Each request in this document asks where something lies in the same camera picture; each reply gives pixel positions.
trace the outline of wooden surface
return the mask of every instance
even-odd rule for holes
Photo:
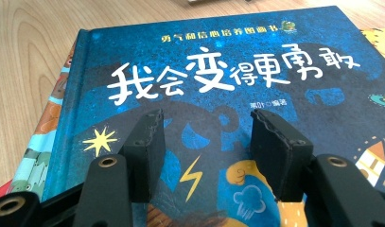
[[[359,28],[385,27],[385,0],[0,0],[0,185],[13,177],[80,28],[329,5]]]

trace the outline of lightning bolt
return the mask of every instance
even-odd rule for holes
[[[201,175],[203,175],[202,172],[194,172],[189,174],[189,172],[192,170],[193,166],[198,162],[199,157],[193,162],[193,164],[186,170],[182,178],[180,179],[180,182],[186,182],[186,181],[191,181],[195,180],[195,182],[192,184],[191,189],[189,190],[188,196],[186,197],[186,201],[189,201],[189,198],[192,196],[193,192],[195,191],[196,187],[198,186],[199,181],[201,180]]]

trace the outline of red object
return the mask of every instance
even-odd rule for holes
[[[11,184],[11,181],[5,183],[0,187],[0,197],[5,196],[7,191],[9,190],[9,185]]]

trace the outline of blue book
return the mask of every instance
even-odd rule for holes
[[[159,108],[165,163],[136,226],[306,225],[303,204],[274,202],[252,160],[254,109],[385,192],[385,59],[337,7],[81,30],[44,200],[82,183]]]

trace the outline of starburst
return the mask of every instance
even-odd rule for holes
[[[110,134],[106,135],[106,129],[107,128],[104,127],[104,130],[101,134],[95,129],[95,136],[96,137],[94,139],[85,140],[82,142],[84,144],[92,144],[91,146],[86,148],[84,151],[91,149],[91,148],[95,148],[96,149],[96,157],[98,157],[100,150],[101,150],[101,147],[104,147],[107,151],[111,152],[111,149],[109,147],[109,143],[117,141],[117,139],[115,139],[115,138],[110,139],[110,136],[112,136],[115,133],[115,131],[112,131]]]

